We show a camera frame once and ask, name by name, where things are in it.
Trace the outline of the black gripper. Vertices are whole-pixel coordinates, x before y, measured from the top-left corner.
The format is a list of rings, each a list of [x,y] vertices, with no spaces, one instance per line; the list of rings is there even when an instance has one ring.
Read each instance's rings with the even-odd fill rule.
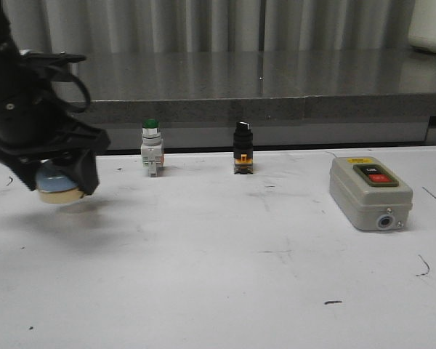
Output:
[[[36,159],[73,154],[69,178],[86,195],[99,185],[96,155],[110,144],[105,130],[91,127],[73,117],[90,104],[90,94],[68,65],[79,63],[83,55],[67,53],[0,51],[0,161],[4,162],[30,190],[37,188]],[[52,82],[75,84],[84,104],[60,99]]]

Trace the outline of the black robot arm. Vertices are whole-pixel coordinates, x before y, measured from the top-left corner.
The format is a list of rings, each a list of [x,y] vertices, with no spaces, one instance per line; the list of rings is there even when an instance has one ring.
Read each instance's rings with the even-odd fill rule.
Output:
[[[103,129],[73,117],[90,105],[90,93],[67,68],[83,55],[21,53],[0,1],[0,163],[29,190],[43,176],[63,175],[80,196],[99,185],[96,156],[110,144]]]

